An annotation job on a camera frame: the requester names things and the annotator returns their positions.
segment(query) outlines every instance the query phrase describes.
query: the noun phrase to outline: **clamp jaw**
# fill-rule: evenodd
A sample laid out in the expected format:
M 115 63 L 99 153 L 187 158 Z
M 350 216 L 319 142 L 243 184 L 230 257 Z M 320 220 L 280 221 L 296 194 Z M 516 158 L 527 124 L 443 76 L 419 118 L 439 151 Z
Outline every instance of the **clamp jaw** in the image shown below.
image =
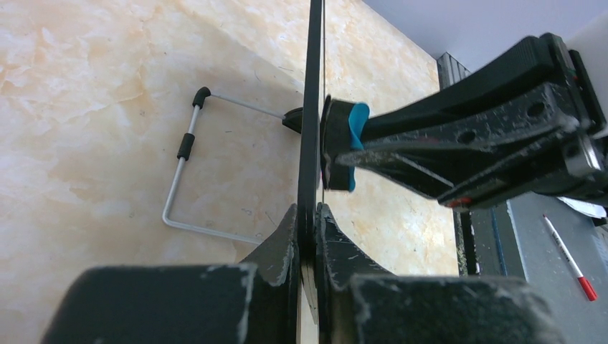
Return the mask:
M 553 34 L 526 37 L 438 93 L 367 120 L 356 148 L 355 103 L 327 97 L 320 124 L 323 187 L 352 188 L 352 168 L 459 211 L 527 191 L 608 206 L 607 120 L 580 54 Z

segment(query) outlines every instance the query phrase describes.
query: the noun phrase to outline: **black rubber grip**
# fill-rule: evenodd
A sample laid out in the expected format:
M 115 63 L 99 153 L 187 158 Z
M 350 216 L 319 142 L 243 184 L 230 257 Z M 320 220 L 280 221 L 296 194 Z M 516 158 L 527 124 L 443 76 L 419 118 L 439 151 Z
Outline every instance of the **black rubber grip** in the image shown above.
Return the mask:
M 192 151 L 192 145 L 194 144 L 194 135 L 185 133 L 184 138 L 181 139 L 181 145 L 177 151 L 177 158 L 184 158 L 186 161 L 190 159 L 190 151 Z
M 192 106 L 199 106 L 199 108 L 203 108 L 203 104 L 205 103 L 205 98 L 211 96 L 211 91 L 209 88 L 202 87 L 194 96 L 194 100 L 192 100 Z
M 363 142 L 405 131 L 441 125 L 501 105 L 554 72 L 545 38 L 526 37 L 469 77 L 392 113 L 370 118 Z

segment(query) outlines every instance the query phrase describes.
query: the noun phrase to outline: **black vertical bar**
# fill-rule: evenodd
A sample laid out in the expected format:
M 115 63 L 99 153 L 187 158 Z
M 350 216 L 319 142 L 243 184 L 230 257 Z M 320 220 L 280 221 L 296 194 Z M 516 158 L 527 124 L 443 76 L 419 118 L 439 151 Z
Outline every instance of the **black vertical bar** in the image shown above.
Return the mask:
M 458 263 L 458 274 L 460 276 L 467 276 L 467 256 L 465 251 L 465 240 L 463 239 L 463 223 L 462 223 L 462 213 L 457 211 L 453 211 L 452 215 L 454 216 L 454 232 L 456 239 L 456 259 Z
M 471 213 L 461 213 L 460 223 L 462 224 L 462 245 L 465 250 L 465 261 L 467 262 L 467 275 L 477 275 L 479 258 L 475 248 L 475 235 L 473 234 Z
M 302 278 L 307 296 L 313 295 L 315 266 L 316 191 L 320 175 L 319 156 L 319 74 L 323 0 L 310 0 L 308 48 L 304 79 L 304 106 L 298 176 L 297 244 Z

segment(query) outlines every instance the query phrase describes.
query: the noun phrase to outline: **gray metal panel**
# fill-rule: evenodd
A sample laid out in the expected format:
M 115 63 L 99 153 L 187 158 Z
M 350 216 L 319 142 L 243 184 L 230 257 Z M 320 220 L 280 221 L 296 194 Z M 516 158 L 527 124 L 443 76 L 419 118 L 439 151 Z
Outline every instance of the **gray metal panel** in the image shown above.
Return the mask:
M 459 82 L 470 74 L 465 66 L 448 53 L 444 53 L 437 59 L 437 69 L 442 89 Z
M 591 219 L 553 197 L 527 193 L 509 202 L 528 282 L 549 303 L 568 343 L 608 341 L 608 269 Z M 588 301 L 542 222 L 546 214 L 598 294 Z

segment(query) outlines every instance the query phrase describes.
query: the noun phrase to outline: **metal wire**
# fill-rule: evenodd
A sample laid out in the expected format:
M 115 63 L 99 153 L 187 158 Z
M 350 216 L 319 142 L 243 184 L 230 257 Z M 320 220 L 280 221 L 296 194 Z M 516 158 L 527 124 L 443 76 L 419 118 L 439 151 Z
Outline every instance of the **metal wire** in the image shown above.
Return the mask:
M 326 92 L 326 68 L 325 65 L 327 63 L 326 58 L 326 35 L 325 35 L 325 0 L 323 0 L 323 104 L 325 104 L 325 98 L 327 97 Z M 321 203 L 325 203 L 325 188 L 323 184 L 321 184 Z
M 227 102 L 232 102 L 234 104 L 241 105 L 242 107 L 245 107 L 245 108 L 248 108 L 251 110 L 255 110 L 260 113 L 265 113 L 266 115 L 271 115 L 271 116 L 279 118 L 279 119 L 284 118 L 283 115 L 277 115 L 275 113 L 271 113 L 268 110 L 260 109 L 257 106 L 251 105 L 249 103 L 242 102 L 240 100 L 235 100 L 232 97 L 227 97 L 224 95 L 212 95 L 212 97 L 226 100 Z M 192 119 L 190 119 L 190 125 L 188 126 L 189 134 L 194 134 L 194 127 L 196 126 L 196 120 L 199 117 L 200 110 L 201 110 L 201 108 L 198 105 L 194 106 L 194 111 L 192 112 Z M 169 218 L 169 213 L 171 212 L 171 207 L 173 206 L 173 202 L 174 202 L 174 199 L 175 199 L 175 196 L 177 193 L 177 186 L 179 185 L 179 181 L 181 179 L 181 172 L 184 170 L 185 163 L 186 163 L 185 158 L 180 158 L 179 162 L 177 163 L 177 168 L 175 170 L 173 182 L 171 183 L 171 187 L 169 188 L 167 200 L 166 200 L 165 206 L 163 208 L 163 215 L 162 215 L 163 222 L 167 226 L 171 226 L 171 227 L 179 228 L 179 229 L 185 229 L 187 231 L 195 231 L 197 233 L 208 234 L 208 235 L 212 235 L 215 237 L 221 237 L 221 238 L 225 238 L 225 239 L 237 240 L 239 242 L 247 242 L 250 244 L 256 244 L 256 245 L 261 244 L 262 243 L 261 239 L 254 238 L 251 236 L 226 233 L 224 231 L 217 231 L 215 229 L 210 229 L 210 228 L 205 228 L 205 227 L 201 227 L 201 226 L 195 226 L 193 224 L 186 224 L 184 222 L 174 221 Z

